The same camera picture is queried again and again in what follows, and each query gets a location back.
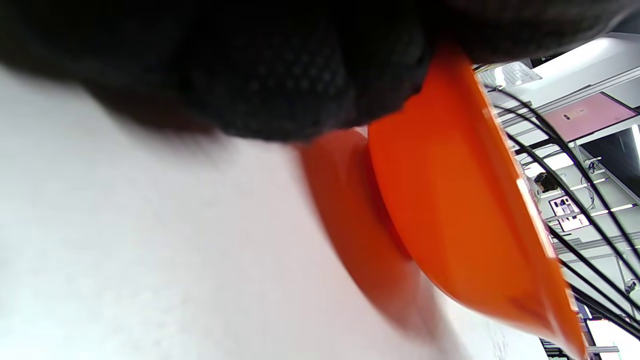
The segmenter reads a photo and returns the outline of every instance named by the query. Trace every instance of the pink sign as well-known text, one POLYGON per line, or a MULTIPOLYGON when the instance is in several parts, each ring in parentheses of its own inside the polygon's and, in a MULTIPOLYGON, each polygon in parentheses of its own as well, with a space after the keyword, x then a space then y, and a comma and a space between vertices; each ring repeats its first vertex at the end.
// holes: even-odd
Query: pink sign
POLYGON ((602 92, 542 114, 566 142, 593 134, 636 115, 633 109, 602 92))

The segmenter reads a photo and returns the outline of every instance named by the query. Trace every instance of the orange plastic cup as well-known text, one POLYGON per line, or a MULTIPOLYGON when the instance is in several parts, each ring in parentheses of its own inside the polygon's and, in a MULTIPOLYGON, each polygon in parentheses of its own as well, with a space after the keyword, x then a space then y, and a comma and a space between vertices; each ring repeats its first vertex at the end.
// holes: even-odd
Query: orange plastic cup
POLYGON ((442 291, 586 356, 544 225, 457 47, 441 45, 422 92, 369 126, 369 148, 401 241, 442 291))

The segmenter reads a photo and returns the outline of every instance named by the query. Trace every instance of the fluorescent light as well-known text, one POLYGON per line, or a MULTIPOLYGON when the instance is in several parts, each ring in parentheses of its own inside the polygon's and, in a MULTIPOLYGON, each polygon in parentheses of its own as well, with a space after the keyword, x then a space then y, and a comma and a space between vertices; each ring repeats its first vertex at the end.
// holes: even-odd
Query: fluorescent light
MULTIPOLYGON (((605 180, 606 180, 606 178, 605 179, 598 179, 598 180, 594 180, 593 183, 597 184, 597 183, 601 183, 602 181, 605 181, 605 180)), ((571 188, 571 190, 576 190, 576 189, 580 189, 580 188, 586 188, 587 185, 589 185, 589 184, 582 184, 582 185, 574 186, 573 188, 571 188)))
MULTIPOLYGON (((604 179, 598 179, 598 180, 594 180, 593 183, 597 184, 597 183, 601 183, 602 181, 605 181, 606 178, 604 179)), ((581 188, 586 188, 588 184, 582 184, 582 185, 578 185, 578 186, 574 186, 573 188, 569 188, 569 190, 577 190, 577 189, 581 189, 581 188)), ((551 196, 556 196, 561 194, 562 192, 550 192, 550 193, 544 193, 540 198, 544 199, 545 197, 551 197, 551 196)))
POLYGON ((617 208, 611 209, 611 212, 618 211, 618 210, 624 210, 624 209, 628 209, 628 208, 633 208, 634 205, 635 204, 627 204, 627 205, 618 206, 617 208))
MULTIPOLYGON (((569 155, 562 153, 555 156, 551 156, 550 158, 545 159, 545 163, 551 170, 557 170, 559 168, 567 167, 569 165, 573 165, 573 161, 569 158, 569 155)), ((536 175, 544 172, 544 169, 538 163, 530 164, 525 170, 524 174, 528 177, 535 177, 536 175)))
MULTIPOLYGON (((627 205, 618 206, 617 208, 612 208, 611 212, 613 213, 613 212, 619 211, 619 210, 630 209, 630 208, 633 208, 634 206, 635 206, 635 204, 627 204, 627 205)), ((598 215, 606 214, 608 212, 609 212, 609 210, 596 211, 595 213, 592 213, 591 216, 595 217, 595 216, 598 216, 598 215)))
POLYGON ((638 160, 640 161, 640 129, 635 124, 631 127, 631 132, 634 134, 634 140, 636 141, 636 151, 638 152, 638 160))

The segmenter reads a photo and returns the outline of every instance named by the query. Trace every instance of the white table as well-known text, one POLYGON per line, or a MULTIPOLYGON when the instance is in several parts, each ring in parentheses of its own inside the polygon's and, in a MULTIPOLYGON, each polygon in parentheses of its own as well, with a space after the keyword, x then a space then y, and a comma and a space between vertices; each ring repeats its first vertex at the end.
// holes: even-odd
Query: white table
POLYGON ((425 278, 413 325, 374 307, 283 145, 156 136, 1 69, 0 168, 0 359, 546 359, 425 278))

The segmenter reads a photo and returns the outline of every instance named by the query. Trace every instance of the black mesh fabric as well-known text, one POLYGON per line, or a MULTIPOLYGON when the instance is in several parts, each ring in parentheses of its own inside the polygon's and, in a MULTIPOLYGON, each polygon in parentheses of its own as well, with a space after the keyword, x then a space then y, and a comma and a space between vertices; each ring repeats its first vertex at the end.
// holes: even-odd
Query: black mesh fabric
POLYGON ((439 38, 453 37, 475 63, 515 60, 585 42, 637 1, 0 4, 39 61, 80 80, 174 95, 231 135, 288 142, 401 108, 439 38))

